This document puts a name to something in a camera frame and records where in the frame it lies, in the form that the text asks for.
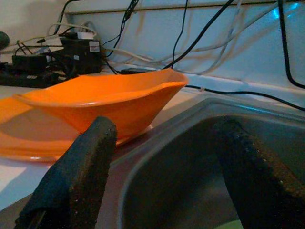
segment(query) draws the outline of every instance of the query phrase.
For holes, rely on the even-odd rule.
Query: orange bowl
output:
[[[172,69],[130,75],[79,76],[14,98],[57,116],[84,132],[98,116],[112,120],[118,138],[144,130],[185,85]]]

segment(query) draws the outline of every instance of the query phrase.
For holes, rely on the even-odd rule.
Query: label sticker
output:
[[[27,79],[36,79],[36,78],[37,78],[36,75],[28,75],[28,76],[27,76]]]
[[[100,42],[98,41],[90,41],[90,52],[100,52]]]

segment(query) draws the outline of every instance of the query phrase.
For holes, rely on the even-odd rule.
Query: electrical cord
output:
[[[69,4],[70,2],[73,2],[73,1],[80,1],[80,0],[69,0],[69,1],[67,1],[67,2],[64,4],[64,6],[63,6],[63,8],[62,8],[62,11],[61,11],[61,14],[60,14],[60,18],[59,18],[59,20],[58,20],[59,23],[62,22],[63,15],[64,15],[64,13],[65,13],[65,10],[66,10],[68,4]],[[55,34],[58,33],[58,30],[59,30],[60,26],[61,26],[61,24],[58,24],[58,25],[57,25],[57,27],[56,27],[56,29],[55,29],[53,35],[55,35]]]
[[[76,28],[83,28],[83,29],[87,29],[87,30],[90,30],[92,33],[93,33],[93,36],[96,36],[97,35],[97,32],[93,29],[91,29],[90,27],[87,27],[87,26],[82,26],[82,25],[76,25],[76,24],[68,24],[68,23],[61,23],[61,22],[58,22],[58,23],[54,23],[52,24],[49,28],[48,28],[48,31],[47,31],[47,37],[50,36],[50,30],[53,26],[55,25],[63,25],[63,26],[68,26],[68,27],[76,27]]]
[[[42,55],[50,56],[50,57],[54,58],[55,61],[60,62],[64,66],[65,71],[67,72],[66,73],[66,80],[74,78],[75,71],[76,71],[76,65],[75,65],[74,59],[72,59],[70,56],[61,55],[61,54],[53,53],[53,52],[45,52],[45,53],[42,53]],[[71,68],[69,68],[66,65],[66,63],[62,60],[63,58],[65,58],[65,59],[67,59],[71,62]]]
[[[126,9],[126,11],[125,11],[125,13],[124,13],[124,16],[123,16],[123,19],[122,19],[122,22],[121,22],[121,27],[120,27],[120,33],[119,33],[119,35],[116,36],[115,38],[113,38],[113,39],[111,39],[111,40],[105,42],[103,45],[105,45],[105,44],[107,44],[107,43],[109,43],[109,42],[111,42],[111,41],[114,41],[116,38],[117,38],[117,40],[116,40],[116,42],[115,42],[113,48],[115,48],[115,47],[118,45],[118,43],[119,43],[119,41],[120,41],[120,39],[121,39],[122,33],[123,33],[123,31],[124,31],[126,21],[131,17],[132,12],[134,11],[134,8],[135,8],[136,5],[138,4],[138,2],[139,2],[139,0],[132,0],[132,1],[130,2],[129,6],[127,7],[127,9]],[[111,56],[112,53],[113,53],[113,51],[111,51],[106,57]]]
[[[62,45],[27,45],[26,46],[28,49],[31,48],[43,48],[43,47],[63,47]],[[23,47],[19,47],[16,51],[15,51],[15,56],[17,55],[18,51],[20,51]]]
[[[17,45],[19,46],[19,50],[21,50],[23,52],[24,55],[26,55],[26,52],[23,50],[23,47],[20,45],[20,42],[17,41]]]
[[[72,26],[72,27],[70,27],[70,28],[67,28],[64,32],[62,32],[61,34],[59,34],[59,36],[66,34],[68,31],[70,31],[70,30],[72,30],[72,29],[74,29],[74,28],[75,28],[75,26]]]
[[[59,61],[49,61],[48,62],[48,65],[47,65],[47,69],[48,68],[52,68],[52,67],[55,67],[55,69],[62,69],[62,71],[65,73],[65,74],[68,74],[69,73],[69,69],[68,67],[63,64],[62,62],[59,62]]]
[[[240,14],[240,11],[241,11],[241,5],[242,5],[242,0],[238,0],[237,2],[237,5],[236,5],[236,11],[235,11],[235,14],[234,14],[234,17],[233,17],[233,20],[232,20],[232,23],[231,23],[231,26],[230,26],[230,29],[229,29],[229,32],[228,32],[228,35],[227,35],[227,40],[231,37],[233,31],[234,31],[234,26],[235,26],[235,23],[239,17],[239,14]],[[219,61],[221,60],[223,54],[224,54],[224,51],[225,49],[227,48],[229,43],[225,44],[220,53],[218,54],[218,56],[216,57],[215,61],[211,64],[211,66],[209,68],[207,68],[206,70],[202,71],[201,74],[205,74],[205,73],[208,73],[210,72],[211,70],[214,69],[214,67],[219,63]]]
[[[113,68],[113,67],[108,63],[107,58],[105,58],[104,60],[105,60],[106,65],[110,68],[110,70],[111,70],[115,75],[121,74],[120,71],[116,70],[115,68]]]
[[[44,37],[33,37],[33,38],[30,38],[30,39],[27,39],[27,40],[24,40],[24,41],[19,41],[20,43],[25,43],[25,42],[29,42],[29,41],[32,41],[32,40],[35,40],[35,39],[42,39]],[[17,42],[16,43],[13,43],[13,44],[10,44],[8,47],[10,46],[15,46],[15,45],[18,45]]]
[[[179,36],[177,37],[177,40],[176,40],[176,43],[173,47],[173,59],[172,59],[172,63],[175,61],[175,50],[176,50],[176,46],[183,34],[183,31],[184,31],[184,22],[185,22],[185,16],[186,16],[186,10],[187,10],[187,3],[188,3],[188,0],[185,1],[185,6],[184,6],[184,13],[183,13],[183,19],[182,19],[182,27],[181,27],[181,31],[180,31],[180,34]]]
[[[248,21],[246,24],[244,24],[244,26],[242,26],[242,28],[240,30],[238,30],[237,32],[232,34],[229,39],[227,39],[227,40],[225,40],[225,41],[223,41],[221,43],[218,43],[218,44],[214,44],[214,45],[209,45],[209,46],[205,46],[205,47],[202,47],[202,48],[193,49],[193,50],[191,50],[191,52],[203,52],[203,51],[209,51],[209,50],[214,50],[214,49],[218,49],[218,48],[223,47],[224,45],[229,43],[231,40],[233,40],[235,37],[240,35],[249,26],[251,26],[256,21],[258,21],[260,18],[262,18],[263,16],[267,15],[269,12],[274,10],[276,7],[277,7],[277,3],[271,5],[265,11],[263,11],[263,12],[259,13],[258,15],[256,15],[254,18],[252,18],[250,21]],[[126,51],[126,50],[123,50],[123,49],[113,49],[113,50],[116,51],[116,52],[124,52],[124,53],[126,53],[128,55],[130,53],[129,51]],[[176,55],[181,55],[182,53],[183,52],[176,52],[175,56]],[[155,64],[161,64],[161,63],[165,62],[166,60],[168,60],[168,59],[173,57],[173,55],[170,54],[170,55],[167,55],[167,56],[165,56],[163,58],[160,58],[158,60],[156,60],[154,58],[151,58],[151,57],[146,57],[145,60],[144,60],[144,59],[142,59],[142,57],[143,57],[142,55],[137,55],[137,54],[132,53],[132,56],[134,58],[136,58],[136,59],[143,60],[143,61],[149,62],[149,63],[155,63]]]
[[[284,51],[284,59],[285,59],[285,70],[288,80],[297,87],[305,89],[305,85],[298,83],[295,81],[291,75],[290,71],[290,61],[289,61],[289,54],[288,54],[288,44],[287,44],[287,37],[286,37],[286,27],[285,27],[285,19],[284,19],[284,10],[283,10],[283,0],[277,0],[278,3],[278,10],[279,10],[279,20],[281,25],[281,34],[282,34],[282,44],[283,44],[283,51]]]
[[[198,37],[195,39],[195,41],[188,47],[188,49],[181,54],[176,60],[166,65],[163,69],[171,67],[173,64],[180,61],[183,57],[185,57],[192,49],[193,47],[198,43],[198,41],[202,38],[202,36],[205,34],[207,29],[213,24],[213,22],[222,14],[222,12],[233,2],[234,0],[228,0],[219,10],[218,12],[208,21],[208,23],[204,26]]]
[[[212,89],[208,89],[208,88],[201,88],[201,87],[195,86],[195,85],[186,85],[185,87],[198,89],[200,91],[212,92],[212,93],[215,93],[215,94],[253,94],[253,95],[258,95],[258,96],[262,96],[262,97],[266,97],[266,98],[269,98],[269,99],[276,100],[276,101],[281,102],[281,103],[283,103],[285,105],[288,105],[290,107],[293,107],[295,109],[298,109],[300,111],[304,111],[305,112],[305,108],[303,108],[303,107],[297,106],[295,104],[292,104],[292,103],[290,103],[290,102],[288,102],[286,100],[277,98],[275,96],[272,96],[272,95],[269,95],[269,94],[260,93],[260,92],[249,92],[249,91],[222,92],[222,91],[216,91],[216,90],[212,90]]]
[[[23,42],[21,42],[21,44],[23,45],[24,48],[26,48],[30,54],[33,54],[32,51],[28,48],[28,46],[26,46]]]

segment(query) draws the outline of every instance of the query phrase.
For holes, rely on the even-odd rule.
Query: white cable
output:
[[[243,25],[243,27],[237,31],[236,33],[232,34],[227,40],[219,43],[219,44],[215,44],[215,45],[210,45],[210,46],[205,46],[202,48],[197,48],[197,49],[193,49],[191,52],[203,52],[203,51],[208,51],[208,50],[213,50],[213,49],[218,49],[221,48],[225,45],[227,45],[231,40],[233,40],[235,37],[237,37],[240,33],[242,33],[245,29],[247,29],[249,26],[251,26],[253,23],[255,23],[257,20],[259,20],[260,18],[262,18],[263,16],[265,16],[266,14],[268,14],[269,12],[271,12],[272,10],[274,10],[277,7],[277,3],[273,4],[272,6],[270,6],[268,9],[266,9],[265,11],[259,13],[257,16],[255,16],[253,19],[251,19],[250,21],[248,21],[246,24]],[[118,52],[124,52],[134,58],[137,58],[139,60],[145,61],[145,62],[149,62],[149,63],[158,63],[161,64],[164,61],[170,59],[173,57],[173,55],[168,55],[166,57],[163,57],[161,59],[154,59],[151,57],[147,57],[147,58],[143,58],[140,55],[131,53],[129,51],[123,50],[123,49],[113,49],[114,51],[118,51]],[[181,55],[183,52],[177,52],[175,53],[176,55]]]
[[[114,64],[126,64],[128,63],[129,61],[133,60],[133,57],[129,57],[127,60],[124,60],[124,61],[109,61],[109,62],[112,62]]]
[[[33,38],[30,38],[30,39],[27,39],[27,40],[24,40],[24,41],[19,41],[19,43],[25,43],[25,42],[29,42],[29,41],[32,41],[32,40],[35,40],[35,39],[43,39],[44,37],[33,37]],[[9,44],[8,47],[10,46],[15,46],[15,45],[18,45],[17,43],[13,43],[13,44]]]
[[[76,28],[83,28],[83,29],[87,29],[87,30],[90,30],[93,32],[93,36],[96,36],[97,35],[97,32],[93,29],[91,29],[90,27],[87,27],[87,26],[81,26],[81,25],[75,25],[75,24],[67,24],[67,23],[55,23],[55,24],[52,24],[49,28],[48,28],[48,31],[47,31],[47,36],[50,36],[50,30],[53,26],[55,25],[63,25],[63,26],[67,26],[67,27],[76,27]]]
[[[96,30],[96,28],[95,28],[94,24],[92,23],[92,21],[85,21],[84,23],[81,24],[81,26],[87,26],[88,27],[89,23],[92,25],[93,29]]]
[[[234,31],[235,24],[236,24],[237,20],[240,18],[241,5],[242,5],[242,0],[238,0],[237,5],[236,5],[236,11],[235,11],[235,14],[234,14],[234,17],[233,17],[233,20],[232,20],[232,23],[231,23],[228,35],[227,35],[227,40],[231,37],[231,35],[232,35],[233,31]],[[207,68],[206,70],[202,71],[201,74],[208,73],[209,71],[211,71],[218,64],[218,62],[221,60],[221,58],[222,58],[222,56],[224,54],[225,49],[228,46],[228,44],[229,43],[227,43],[227,44],[225,44],[223,46],[223,48],[221,49],[221,51],[218,54],[217,58],[215,59],[214,63],[212,63],[212,65],[209,68]]]
[[[137,55],[137,54],[134,54],[134,53],[132,53],[132,52],[126,51],[126,50],[124,50],[124,49],[113,49],[113,48],[104,48],[104,49],[106,49],[106,50],[111,50],[111,51],[116,51],[116,52],[122,52],[122,53],[124,53],[124,54],[127,54],[127,55],[129,55],[129,56],[135,57],[135,58],[137,58],[137,59],[139,59],[139,60],[142,60],[142,61],[145,61],[145,62],[154,61],[154,60],[153,60],[152,58],[150,58],[150,57],[147,57],[147,58],[141,57],[141,56],[139,56],[139,55]]]

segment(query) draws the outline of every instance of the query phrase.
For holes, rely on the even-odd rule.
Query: black cable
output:
[[[26,46],[23,42],[21,42],[21,44],[29,51],[30,54],[33,54],[32,51],[28,48],[28,46]]]
[[[15,55],[17,53],[18,50],[21,50],[23,52],[24,55],[26,55],[26,52],[23,50],[23,47],[19,44],[19,40],[17,41],[17,45],[19,46],[19,48],[16,50]]]
[[[120,34],[118,35],[118,39],[116,40],[116,42],[115,42],[113,48],[115,48],[115,47],[118,45],[118,43],[119,43],[119,41],[120,41],[120,39],[121,39],[122,33],[123,33],[123,31],[124,31],[124,28],[125,28],[125,23],[122,21],[122,23],[121,23],[121,29],[120,29]],[[106,57],[110,57],[110,56],[112,55],[112,53],[113,53],[113,50],[112,50]]]
[[[47,67],[51,67],[51,68],[54,67],[55,69],[60,68],[65,74],[69,73],[69,68],[65,64],[59,61],[49,61]]]
[[[234,0],[228,0],[221,8],[220,10],[208,21],[208,23],[204,26],[198,37],[195,39],[195,41],[188,47],[188,49],[181,54],[176,60],[166,65],[163,69],[171,67],[173,64],[180,61],[183,57],[185,57],[192,49],[193,47],[198,43],[198,41],[202,38],[202,36],[205,34],[207,29],[212,25],[212,23],[222,14],[222,12],[233,2]]]
[[[70,2],[73,2],[73,1],[79,1],[79,0],[69,0],[69,1],[67,1],[67,2],[65,3],[65,5],[63,6],[62,11],[61,11],[60,19],[58,20],[59,23],[62,22],[63,15],[64,15],[64,13],[65,13],[65,10],[66,10],[68,4],[69,4]],[[61,25],[57,25],[57,26],[56,26],[56,29],[55,29],[53,35],[57,34],[57,32],[58,32],[58,30],[59,30],[60,27],[61,27]]]
[[[110,68],[110,70],[111,70],[115,75],[121,74],[120,71],[116,70],[115,68],[113,68],[113,67],[108,63],[108,61],[107,61],[106,58],[105,58],[104,60],[105,60],[106,65]]]
[[[121,27],[120,27],[120,33],[119,33],[119,35],[117,35],[115,38],[113,38],[113,39],[111,39],[111,40],[105,42],[103,45],[105,45],[105,44],[107,44],[107,43],[109,43],[109,42],[112,42],[112,41],[115,40],[115,39],[117,39],[117,40],[116,40],[116,42],[115,42],[113,48],[115,48],[115,47],[118,45],[118,43],[119,43],[119,41],[120,41],[120,39],[121,39],[123,30],[124,30],[124,28],[125,28],[126,21],[131,17],[132,12],[134,11],[134,8],[135,8],[136,5],[138,4],[138,2],[139,2],[139,0],[132,0],[132,1],[130,2],[129,6],[127,7],[127,9],[126,9],[126,11],[125,11],[125,13],[124,13],[124,16],[123,16],[123,19],[122,19],[122,22],[121,22]],[[106,57],[109,57],[109,56],[111,56],[112,54],[113,54],[113,50],[112,50]]]
[[[75,27],[74,26],[72,26],[72,27],[70,27],[70,28],[67,28],[64,32],[62,32],[61,34],[59,34],[59,35],[64,35],[65,33],[67,33],[68,31],[70,31],[70,30],[72,30],[72,29],[74,29]]]
[[[120,36],[120,35],[117,35],[115,38],[112,38],[111,40],[106,41],[105,43],[102,44],[102,46],[105,45],[105,44],[107,44],[107,43],[109,43],[109,42],[114,41],[114,40],[117,39],[119,36]]]
[[[286,37],[285,17],[284,17],[284,10],[283,10],[283,0],[277,0],[277,2],[278,2],[278,10],[279,10],[279,15],[280,15],[279,20],[280,20],[280,25],[281,25],[282,44],[283,44],[283,51],[284,51],[286,75],[287,75],[288,80],[294,86],[305,89],[305,85],[300,84],[297,81],[295,81],[291,75],[289,54],[288,54],[288,44],[287,44],[287,37]]]
[[[67,79],[71,79],[75,76],[75,70],[76,70],[75,61],[70,56],[61,55],[61,54],[53,53],[53,52],[45,52],[45,53],[42,53],[42,55],[53,57],[56,61],[62,63],[62,65],[64,65],[64,68],[67,69],[67,73],[66,73]],[[69,59],[71,61],[71,68],[69,68],[66,65],[66,63],[62,60],[63,58]]]
[[[179,36],[178,36],[178,38],[177,38],[177,40],[176,40],[176,43],[175,43],[175,45],[174,45],[174,47],[173,47],[173,60],[172,60],[172,63],[173,63],[174,60],[175,60],[175,50],[176,50],[176,46],[177,46],[178,41],[180,40],[180,38],[181,38],[181,36],[182,36],[182,34],[183,34],[183,31],[184,31],[184,22],[185,22],[186,10],[187,10],[187,3],[188,3],[188,0],[186,0],[185,6],[184,6],[184,13],[183,13],[183,20],[182,20],[181,32],[180,32],[180,34],[179,34]]]
[[[216,94],[253,94],[253,95],[258,95],[258,96],[262,96],[262,97],[266,97],[266,98],[269,98],[269,99],[273,99],[273,100],[279,101],[279,102],[281,102],[283,104],[286,104],[286,105],[288,105],[290,107],[293,107],[293,108],[296,108],[296,109],[298,109],[300,111],[304,111],[305,112],[305,108],[303,108],[303,107],[294,105],[294,104],[292,104],[292,103],[290,103],[290,102],[288,102],[286,100],[277,98],[275,96],[272,96],[272,95],[269,95],[269,94],[260,93],[260,92],[249,92],[249,91],[221,92],[221,91],[211,90],[211,89],[208,89],[208,88],[201,88],[199,86],[194,86],[194,85],[186,85],[185,87],[199,89],[199,90],[204,90],[204,91],[212,92],[212,93],[216,93]]]

